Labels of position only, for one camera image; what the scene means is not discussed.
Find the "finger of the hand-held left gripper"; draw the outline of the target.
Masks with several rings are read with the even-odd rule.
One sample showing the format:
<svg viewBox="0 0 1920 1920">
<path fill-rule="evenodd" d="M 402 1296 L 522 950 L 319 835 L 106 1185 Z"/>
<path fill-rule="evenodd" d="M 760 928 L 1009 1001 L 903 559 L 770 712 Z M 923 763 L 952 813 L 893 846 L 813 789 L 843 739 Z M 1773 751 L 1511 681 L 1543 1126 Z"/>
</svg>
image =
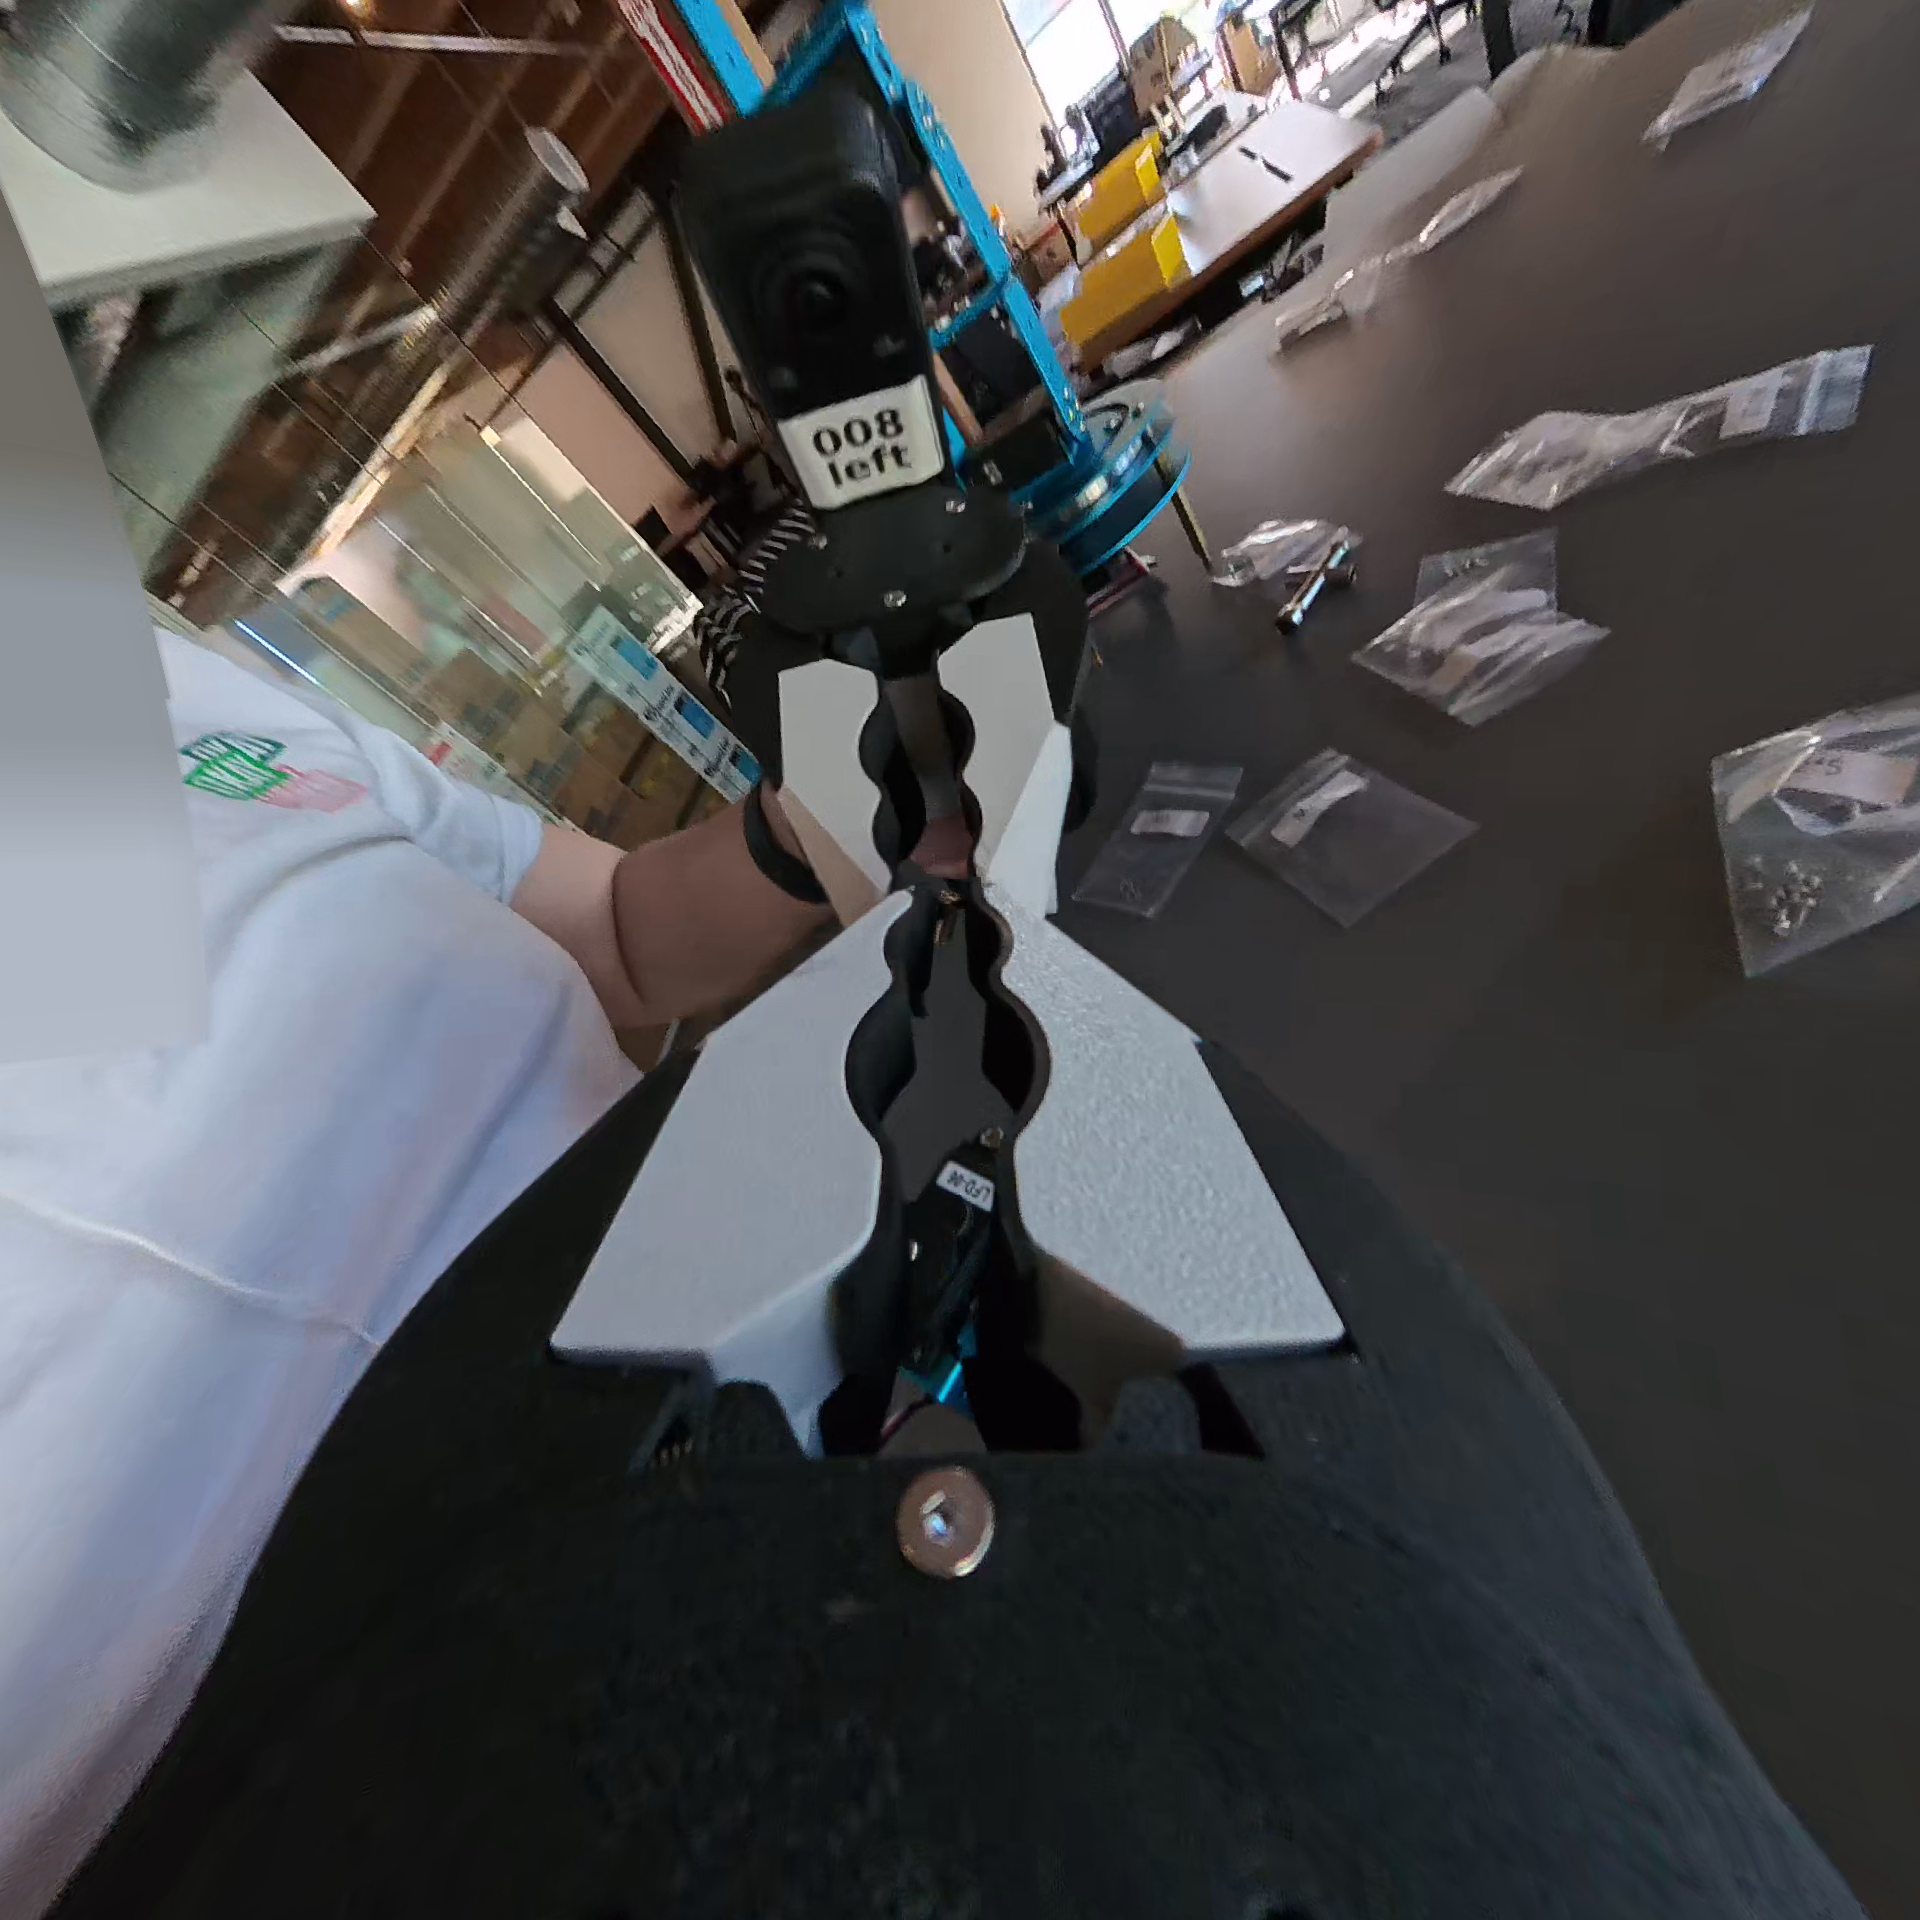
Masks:
<svg viewBox="0 0 1920 1920">
<path fill-rule="evenodd" d="M 958 782 L 970 802 L 973 870 L 1031 915 L 1057 912 L 1071 733 L 1054 711 L 1037 619 L 995 615 L 949 646 L 939 689 L 966 721 Z"/>
<path fill-rule="evenodd" d="M 871 669 L 815 661 L 777 681 L 778 806 L 835 918 L 895 889 L 921 838 L 921 782 Z"/>
</svg>

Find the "servo with blue bracket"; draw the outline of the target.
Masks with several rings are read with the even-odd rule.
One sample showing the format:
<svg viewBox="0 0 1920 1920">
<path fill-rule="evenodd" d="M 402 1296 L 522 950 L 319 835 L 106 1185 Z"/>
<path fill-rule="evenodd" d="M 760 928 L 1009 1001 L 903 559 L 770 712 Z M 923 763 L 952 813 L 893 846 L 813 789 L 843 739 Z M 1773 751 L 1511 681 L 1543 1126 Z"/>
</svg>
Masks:
<svg viewBox="0 0 1920 1920">
<path fill-rule="evenodd" d="M 999 1211 L 1003 1146 L 1000 1122 L 961 1135 L 905 1209 L 903 1352 L 879 1417 L 881 1451 L 897 1451 L 911 1421 L 931 1413 L 993 1443 L 1015 1432 L 1023 1390 Z"/>
</svg>

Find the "person's left forearm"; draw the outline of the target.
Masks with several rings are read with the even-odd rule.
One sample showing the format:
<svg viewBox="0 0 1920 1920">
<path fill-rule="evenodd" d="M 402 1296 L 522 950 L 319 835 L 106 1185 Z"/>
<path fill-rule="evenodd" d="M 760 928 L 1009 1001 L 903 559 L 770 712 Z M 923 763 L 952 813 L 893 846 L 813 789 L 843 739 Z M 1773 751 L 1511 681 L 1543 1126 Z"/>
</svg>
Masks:
<svg viewBox="0 0 1920 1920">
<path fill-rule="evenodd" d="M 778 789 L 765 789 L 765 806 L 802 854 Z M 797 903 L 755 872 L 738 809 L 635 850 L 541 830 L 511 912 L 565 950 L 615 1030 L 722 1014 L 838 930 L 830 905 Z"/>
</svg>

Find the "dark grey desk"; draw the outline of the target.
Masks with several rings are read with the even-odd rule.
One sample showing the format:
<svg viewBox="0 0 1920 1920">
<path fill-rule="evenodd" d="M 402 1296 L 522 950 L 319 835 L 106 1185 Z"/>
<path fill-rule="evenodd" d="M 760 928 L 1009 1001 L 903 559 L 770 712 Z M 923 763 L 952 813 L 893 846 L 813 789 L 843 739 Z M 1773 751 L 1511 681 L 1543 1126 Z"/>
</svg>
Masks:
<svg viewBox="0 0 1920 1920">
<path fill-rule="evenodd" d="M 995 1470 L 1013 1565 L 771 1686 L 603 1915 L 1915 1915 L 1915 915 L 1743 981 L 1710 763 L 1915 691 L 1915 5 L 1647 118 L 1765 5 L 1528 83 L 1511 206 L 1323 361 L 1377 529 L 1536 408 L 1872 343 L 1859 424 L 1571 507 L 1613 625 L 1474 735 L 1296 672 L 1233 745 L 1409 750 L 1480 841 L 1338 938 L 1254 877 L 1113 937 L 1277 1102 L 1352 1346 L 1232 1366 L 1254 1455 Z"/>
</svg>

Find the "black wristband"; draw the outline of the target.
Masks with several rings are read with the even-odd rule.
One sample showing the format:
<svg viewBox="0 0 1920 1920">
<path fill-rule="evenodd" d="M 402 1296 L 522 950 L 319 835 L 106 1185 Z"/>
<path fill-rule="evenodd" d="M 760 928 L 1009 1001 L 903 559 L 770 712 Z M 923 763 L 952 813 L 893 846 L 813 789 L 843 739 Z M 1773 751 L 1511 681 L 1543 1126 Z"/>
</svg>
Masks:
<svg viewBox="0 0 1920 1920">
<path fill-rule="evenodd" d="M 765 806 L 765 786 L 755 782 L 738 809 L 744 850 L 760 877 L 802 905 L 827 905 L 827 890 L 807 859 L 785 846 Z"/>
</svg>

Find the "striped black white cloth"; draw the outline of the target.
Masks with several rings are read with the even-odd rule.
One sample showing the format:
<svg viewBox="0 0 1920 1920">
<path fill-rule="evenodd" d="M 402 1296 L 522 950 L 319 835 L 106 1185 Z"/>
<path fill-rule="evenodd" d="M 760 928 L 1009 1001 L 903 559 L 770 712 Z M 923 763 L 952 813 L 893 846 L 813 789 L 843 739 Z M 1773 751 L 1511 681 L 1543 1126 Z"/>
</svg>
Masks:
<svg viewBox="0 0 1920 1920">
<path fill-rule="evenodd" d="M 699 657 L 709 691 L 726 701 L 733 657 L 744 622 L 760 610 L 767 571 L 797 544 L 818 531 L 818 521 L 807 501 L 787 501 L 777 515 L 767 519 L 741 549 L 723 583 L 704 593 L 702 610 L 689 625 L 693 648 Z"/>
</svg>

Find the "clear plastic screw bag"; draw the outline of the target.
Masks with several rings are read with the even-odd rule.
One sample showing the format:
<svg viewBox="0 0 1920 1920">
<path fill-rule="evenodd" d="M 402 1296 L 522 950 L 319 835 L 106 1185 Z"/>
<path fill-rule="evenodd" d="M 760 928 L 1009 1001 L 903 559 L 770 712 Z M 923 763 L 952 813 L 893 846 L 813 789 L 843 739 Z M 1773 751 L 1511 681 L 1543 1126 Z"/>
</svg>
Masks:
<svg viewBox="0 0 1920 1920">
<path fill-rule="evenodd" d="M 1557 535 L 1515 535 L 1421 557 L 1411 603 L 1350 665 L 1474 729 L 1531 698 L 1608 637 L 1561 607 Z"/>
<path fill-rule="evenodd" d="M 1352 928 L 1475 830 L 1377 767 L 1321 750 L 1223 834 L 1328 920 Z"/>
<path fill-rule="evenodd" d="M 1354 529 L 1342 521 L 1266 519 L 1218 551 L 1211 583 L 1223 590 L 1296 585 L 1337 568 L 1357 544 Z"/>
<path fill-rule="evenodd" d="M 1229 761 L 1152 761 L 1071 901 L 1152 920 L 1213 841 L 1239 789 L 1240 766 Z"/>
<path fill-rule="evenodd" d="M 1382 265 L 1399 267 L 1440 248 L 1448 238 L 1462 233 L 1483 213 L 1494 208 L 1521 177 L 1521 173 L 1521 166 L 1511 166 L 1461 186 L 1424 222 L 1419 231 L 1382 250 Z"/>
<path fill-rule="evenodd" d="M 1802 37 L 1811 11 L 1814 5 L 1797 7 L 1770 19 L 1765 30 L 1695 63 L 1681 78 L 1667 104 L 1645 126 L 1640 144 L 1664 150 L 1680 133 L 1699 126 L 1719 112 L 1751 103 Z"/>
<path fill-rule="evenodd" d="M 1743 975 L 1918 903 L 1918 698 L 1835 711 L 1712 761 Z"/>
<path fill-rule="evenodd" d="M 1291 306 L 1274 323 L 1274 351 L 1293 351 L 1311 336 L 1334 323 L 1365 319 L 1377 302 L 1384 263 L 1374 256 L 1343 270 L 1323 293 Z"/>
</svg>

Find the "stack of cardboard boxes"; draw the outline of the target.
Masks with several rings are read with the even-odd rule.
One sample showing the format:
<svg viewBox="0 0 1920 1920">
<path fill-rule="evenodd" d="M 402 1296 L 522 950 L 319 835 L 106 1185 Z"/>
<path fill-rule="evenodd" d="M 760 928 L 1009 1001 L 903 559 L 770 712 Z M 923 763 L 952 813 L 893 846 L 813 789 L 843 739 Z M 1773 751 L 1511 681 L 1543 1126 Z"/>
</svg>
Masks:
<svg viewBox="0 0 1920 1920">
<path fill-rule="evenodd" d="M 446 771 L 635 847 L 744 799 L 753 751 L 689 679 L 689 597 L 664 578 L 573 586 L 531 607 L 405 567 L 402 611 L 313 573 L 301 625 L 422 725 Z"/>
</svg>

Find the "yellow box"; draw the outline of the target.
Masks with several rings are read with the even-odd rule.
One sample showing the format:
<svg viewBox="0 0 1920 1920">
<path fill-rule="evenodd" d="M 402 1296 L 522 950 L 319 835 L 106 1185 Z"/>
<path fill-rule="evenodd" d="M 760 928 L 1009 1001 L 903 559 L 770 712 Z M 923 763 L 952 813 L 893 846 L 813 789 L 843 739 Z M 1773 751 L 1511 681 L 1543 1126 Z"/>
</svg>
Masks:
<svg viewBox="0 0 1920 1920">
<path fill-rule="evenodd" d="M 1138 134 L 1098 168 L 1071 208 L 1085 258 L 1061 306 L 1061 328 L 1081 365 L 1096 361 L 1096 339 L 1189 273 L 1168 200 L 1162 149 L 1162 133 Z"/>
</svg>

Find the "small brass wrench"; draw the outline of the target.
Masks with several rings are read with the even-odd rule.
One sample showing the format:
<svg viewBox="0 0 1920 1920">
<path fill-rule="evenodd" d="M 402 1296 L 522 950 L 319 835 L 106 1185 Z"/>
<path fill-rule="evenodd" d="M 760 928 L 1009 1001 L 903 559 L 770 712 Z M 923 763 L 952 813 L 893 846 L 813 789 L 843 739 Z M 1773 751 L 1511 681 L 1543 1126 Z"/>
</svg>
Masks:
<svg viewBox="0 0 1920 1920">
<path fill-rule="evenodd" d="M 1329 537 L 1319 551 L 1286 567 L 1280 576 L 1280 605 L 1272 624 L 1296 633 L 1306 615 L 1329 593 L 1352 586 L 1359 538 L 1350 529 Z"/>
</svg>

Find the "wooden table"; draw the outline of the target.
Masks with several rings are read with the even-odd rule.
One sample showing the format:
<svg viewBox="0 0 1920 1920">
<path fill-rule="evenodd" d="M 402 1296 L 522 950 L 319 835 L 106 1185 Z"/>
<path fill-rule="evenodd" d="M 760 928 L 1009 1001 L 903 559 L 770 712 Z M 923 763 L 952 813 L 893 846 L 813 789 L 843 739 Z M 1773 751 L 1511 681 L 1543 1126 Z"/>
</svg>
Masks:
<svg viewBox="0 0 1920 1920">
<path fill-rule="evenodd" d="M 1095 362 L 1071 358 L 1071 365 L 1091 373 L 1118 350 L 1224 298 L 1379 145 L 1382 133 L 1368 118 L 1293 99 L 1224 133 L 1184 179 L 1168 186 L 1189 273 L 1096 339 Z"/>
</svg>

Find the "person's white top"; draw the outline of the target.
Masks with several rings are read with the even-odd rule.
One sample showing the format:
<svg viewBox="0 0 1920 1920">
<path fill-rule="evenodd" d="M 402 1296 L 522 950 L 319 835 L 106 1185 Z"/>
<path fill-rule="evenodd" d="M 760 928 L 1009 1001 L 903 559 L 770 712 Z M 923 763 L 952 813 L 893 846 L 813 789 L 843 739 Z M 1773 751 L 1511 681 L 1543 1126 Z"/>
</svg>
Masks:
<svg viewBox="0 0 1920 1920">
<path fill-rule="evenodd" d="M 208 1033 L 5 1066 L 5 1915 L 155 1759 L 377 1347 L 635 1080 L 513 906 L 534 811 L 155 642 Z"/>
</svg>

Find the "white cardboard box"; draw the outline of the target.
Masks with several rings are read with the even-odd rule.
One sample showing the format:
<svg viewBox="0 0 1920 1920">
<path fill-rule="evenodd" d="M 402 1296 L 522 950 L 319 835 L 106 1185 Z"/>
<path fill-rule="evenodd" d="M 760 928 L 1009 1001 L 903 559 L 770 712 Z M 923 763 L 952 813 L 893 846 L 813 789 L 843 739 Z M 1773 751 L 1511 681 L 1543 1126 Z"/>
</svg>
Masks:
<svg viewBox="0 0 1920 1920">
<path fill-rule="evenodd" d="M 1326 256 L 1350 256 L 1403 206 L 1448 175 L 1489 133 L 1501 112 L 1485 86 L 1469 86 L 1445 110 L 1374 153 L 1328 197 Z"/>
</svg>

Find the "long clear screw bag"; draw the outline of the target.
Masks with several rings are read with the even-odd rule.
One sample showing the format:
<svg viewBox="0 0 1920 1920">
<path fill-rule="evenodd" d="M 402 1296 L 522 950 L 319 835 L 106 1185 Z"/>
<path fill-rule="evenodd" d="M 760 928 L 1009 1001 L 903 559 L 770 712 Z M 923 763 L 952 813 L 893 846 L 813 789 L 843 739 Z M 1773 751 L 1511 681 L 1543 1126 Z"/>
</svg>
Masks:
<svg viewBox="0 0 1920 1920">
<path fill-rule="evenodd" d="M 1465 461 L 1445 491 L 1557 512 L 1577 496 L 1659 465 L 1837 433 L 1858 417 L 1872 362 L 1870 343 L 1847 345 L 1623 416 L 1543 413 Z"/>
</svg>

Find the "silver air duct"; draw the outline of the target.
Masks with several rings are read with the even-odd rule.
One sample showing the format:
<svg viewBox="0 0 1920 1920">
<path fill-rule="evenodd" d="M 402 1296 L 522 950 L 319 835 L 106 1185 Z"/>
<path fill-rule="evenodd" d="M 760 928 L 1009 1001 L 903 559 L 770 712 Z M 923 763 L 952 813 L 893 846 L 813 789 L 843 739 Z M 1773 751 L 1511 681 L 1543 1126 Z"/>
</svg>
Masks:
<svg viewBox="0 0 1920 1920">
<path fill-rule="evenodd" d="M 114 190 L 193 177 L 233 82 L 298 1 L 15 1 L 1 107 L 69 170 Z"/>
</svg>

